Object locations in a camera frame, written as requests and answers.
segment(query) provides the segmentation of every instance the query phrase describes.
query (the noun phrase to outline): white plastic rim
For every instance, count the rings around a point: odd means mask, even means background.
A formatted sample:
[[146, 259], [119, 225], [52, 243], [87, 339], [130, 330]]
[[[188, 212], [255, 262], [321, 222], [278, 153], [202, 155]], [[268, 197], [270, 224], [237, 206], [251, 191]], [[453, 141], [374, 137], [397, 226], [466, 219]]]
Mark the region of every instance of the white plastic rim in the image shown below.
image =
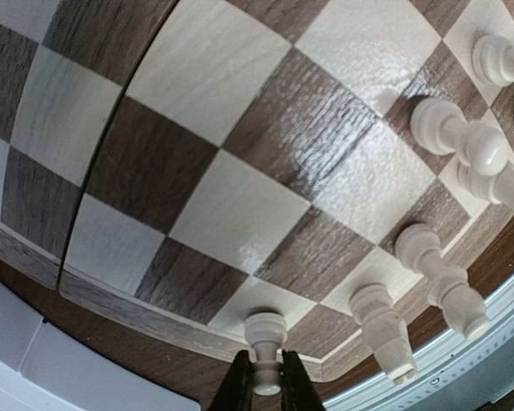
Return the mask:
[[397, 387], [384, 374], [377, 374], [330, 398], [324, 403], [325, 407], [328, 411], [401, 410], [431, 396], [462, 375], [450, 376], [444, 374], [444, 370], [468, 371], [468, 358], [472, 358], [471, 363], [476, 366], [509, 341], [507, 331], [514, 330], [514, 274], [486, 298], [486, 308], [491, 329], [483, 338], [469, 343], [463, 336], [447, 330], [415, 352], [419, 376], [413, 384]]

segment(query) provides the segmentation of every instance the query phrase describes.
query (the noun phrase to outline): white chess piece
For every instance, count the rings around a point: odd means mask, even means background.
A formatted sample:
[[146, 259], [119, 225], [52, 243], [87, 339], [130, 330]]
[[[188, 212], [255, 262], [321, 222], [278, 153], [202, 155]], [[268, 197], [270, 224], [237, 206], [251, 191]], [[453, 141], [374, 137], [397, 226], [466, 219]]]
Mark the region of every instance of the white chess piece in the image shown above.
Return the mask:
[[370, 283], [358, 289], [349, 299], [354, 320], [362, 327], [363, 341], [386, 376], [395, 385], [413, 381], [417, 365], [409, 344], [405, 320], [393, 308], [385, 285]]
[[469, 286], [469, 275], [441, 258], [439, 237], [425, 224], [408, 227], [396, 241], [396, 256], [406, 268], [429, 281], [428, 302], [441, 308], [445, 322], [473, 341], [490, 326], [484, 301]]
[[514, 45], [496, 34], [488, 34], [474, 44], [472, 65], [478, 78], [497, 86], [514, 82]]
[[496, 176], [481, 176], [460, 164], [458, 180], [475, 197], [494, 204], [503, 203], [514, 210], [514, 164], [508, 163]]
[[455, 152], [461, 163], [484, 176], [498, 174], [508, 161], [505, 136], [483, 122], [466, 122], [454, 103], [426, 98], [411, 115], [411, 133], [432, 154]]
[[254, 393], [274, 396], [282, 390], [282, 366], [276, 353], [287, 339], [287, 324], [284, 317], [276, 313], [258, 313], [246, 319], [245, 337], [254, 349]]

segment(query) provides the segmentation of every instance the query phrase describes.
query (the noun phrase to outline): chessboard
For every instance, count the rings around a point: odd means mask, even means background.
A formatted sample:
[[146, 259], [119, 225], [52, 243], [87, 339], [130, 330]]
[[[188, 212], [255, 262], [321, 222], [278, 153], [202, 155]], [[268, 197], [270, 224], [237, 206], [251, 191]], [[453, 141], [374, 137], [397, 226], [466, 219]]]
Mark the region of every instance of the chessboard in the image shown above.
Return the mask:
[[514, 44], [514, 0], [36, 3], [0, 6], [0, 258], [107, 318], [230, 361], [273, 310], [331, 381], [370, 354], [354, 277], [427, 308], [405, 227], [468, 267], [514, 214], [409, 130], [446, 98], [514, 163], [514, 84], [471, 62], [485, 33]]

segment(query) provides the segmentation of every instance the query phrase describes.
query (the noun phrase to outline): chess piece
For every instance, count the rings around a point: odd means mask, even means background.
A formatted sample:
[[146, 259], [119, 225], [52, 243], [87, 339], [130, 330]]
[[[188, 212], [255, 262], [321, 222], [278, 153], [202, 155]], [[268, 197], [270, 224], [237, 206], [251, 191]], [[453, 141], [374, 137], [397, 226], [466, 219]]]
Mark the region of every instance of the chess piece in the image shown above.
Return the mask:
[[388, 289], [381, 283], [370, 283], [358, 289], [349, 299], [354, 320], [362, 327], [363, 341], [386, 376], [395, 385], [413, 381], [417, 365], [409, 344], [405, 320], [394, 311]]
[[484, 301], [469, 286], [469, 275], [442, 259], [439, 237], [425, 224], [408, 227], [396, 241], [396, 257], [406, 268], [429, 281], [428, 302], [439, 307], [455, 332], [473, 341], [490, 326]]
[[508, 163], [496, 176], [481, 176], [460, 164], [458, 180], [475, 197], [494, 204], [503, 203], [514, 210], [514, 164]]
[[245, 337], [255, 351], [254, 393], [274, 396], [282, 390], [281, 364], [276, 353], [287, 339], [287, 324], [284, 317], [276, 313], [257, 313], [245, 322]]
[[441, 98], [421, 101], [411, 116], [416, 141], [440, 156], [455, 152], [459, 161], [484, 176], [498, 174], [508, 161], [505, 136], [483, 122], [466, 122], [454, 103]]
[[472, 65], [481, 81], [508, 86], [514, 82], [514, 45], [496, 34], [483, 36], [472, 50]]

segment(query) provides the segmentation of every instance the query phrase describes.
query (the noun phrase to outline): brown wooden surface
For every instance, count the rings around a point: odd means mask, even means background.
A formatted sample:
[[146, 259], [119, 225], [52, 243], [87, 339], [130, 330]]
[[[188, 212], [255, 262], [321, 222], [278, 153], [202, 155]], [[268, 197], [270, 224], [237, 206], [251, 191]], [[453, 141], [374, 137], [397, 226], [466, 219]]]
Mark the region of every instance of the brown wooden surface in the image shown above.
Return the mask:
[[[496, 241], [470, 267], [470, 284], [483, 295], [491, 294], [514, 272], [514, 218]], [[0, 281], [50, 322], [84, 345], [130, 371], [190, 396], [206, 405], [228, 365], [146, 337], [64, 300], [56, 291], [36, 284], [0, 261]], [[414, 349], [429, 342], [446, 328], [437, 308], [430, 307], [409, 326]], [[374, 375], [379, 368], [373, 358], [336, 381], [316, 384], [322, 398], [334, 396]], [[271, 400], [256, 399], [256, 409], [276, 409]]]

